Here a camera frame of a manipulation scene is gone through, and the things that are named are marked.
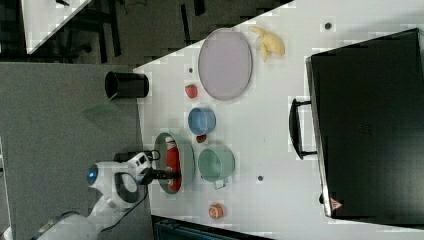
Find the banana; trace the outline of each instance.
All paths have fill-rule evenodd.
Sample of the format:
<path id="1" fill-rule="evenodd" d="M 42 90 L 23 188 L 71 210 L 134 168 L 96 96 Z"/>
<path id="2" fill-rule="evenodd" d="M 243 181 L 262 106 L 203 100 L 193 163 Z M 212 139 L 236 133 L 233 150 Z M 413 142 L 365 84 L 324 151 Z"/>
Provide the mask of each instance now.
<path id="1" fill-rule="evenodd" d="M 283 41 L 281 41 L 281 39 L 275 34 L 256 26 L 250 26 L 248 29 L 258 34 L 259 38 L 261 38 L 261 55 L 264 62 L 266 62 L 270 53 L 283 56 L 286 52 Z"/>

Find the briefcase handle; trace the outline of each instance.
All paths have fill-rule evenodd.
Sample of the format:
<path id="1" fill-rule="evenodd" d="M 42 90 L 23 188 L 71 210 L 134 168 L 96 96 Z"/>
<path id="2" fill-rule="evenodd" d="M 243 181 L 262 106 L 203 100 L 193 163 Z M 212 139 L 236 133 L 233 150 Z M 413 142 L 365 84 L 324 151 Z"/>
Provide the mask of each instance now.
<path id="1" fill-rule="evenodd" d="M 300 129 L 299 112 L 297 108 L 309 104 L 311 104 L 311 101 L 299 102 L 296 100 L 296 98 L 293 99 L 289 115 L 290 138 L 292 140 L 294 150 L 296 150 L 297 155 L 299 155 L 300 159 L 302 160 L 304 156 L 317 154 L 317 151 L 303 151 L 302 147 L 302 132 Z"/>

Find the screw hole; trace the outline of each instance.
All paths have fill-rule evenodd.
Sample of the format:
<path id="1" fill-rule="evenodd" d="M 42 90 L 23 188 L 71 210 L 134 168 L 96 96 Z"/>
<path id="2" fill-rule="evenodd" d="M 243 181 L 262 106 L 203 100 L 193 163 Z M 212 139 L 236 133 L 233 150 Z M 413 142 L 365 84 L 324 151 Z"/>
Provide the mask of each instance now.
<path id="1" fill-rule="evenodd" d="M 331 23 L 326 23 L 324 27 L 325 29 L 330 30 L 333 27 L 333 25 Z"/>

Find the black cup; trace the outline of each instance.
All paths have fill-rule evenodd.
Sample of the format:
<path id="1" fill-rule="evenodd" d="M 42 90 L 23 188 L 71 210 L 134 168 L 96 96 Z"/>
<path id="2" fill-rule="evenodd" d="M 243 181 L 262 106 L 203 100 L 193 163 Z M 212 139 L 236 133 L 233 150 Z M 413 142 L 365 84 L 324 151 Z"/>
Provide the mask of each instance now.
<path id="1" fill-rule="evenodd" d="M 106 96 L 111 98 L 144 98 L 149 93 L 149 80 L 144 74 L 108 72 Z"/>

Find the small orange cup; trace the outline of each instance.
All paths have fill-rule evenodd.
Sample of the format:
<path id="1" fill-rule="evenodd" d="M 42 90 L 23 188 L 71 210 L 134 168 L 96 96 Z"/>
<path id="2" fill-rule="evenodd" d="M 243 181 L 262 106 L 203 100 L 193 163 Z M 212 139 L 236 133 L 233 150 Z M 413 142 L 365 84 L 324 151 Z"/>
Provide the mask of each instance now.
<path id="1" fill-rule="evenodd" d="M 213 204 L 209 207 L 209 216 L 213 219 L 219 219 L 224 216 L 224 211 L 222 210 L 221 205 L 218 203 Z"/>

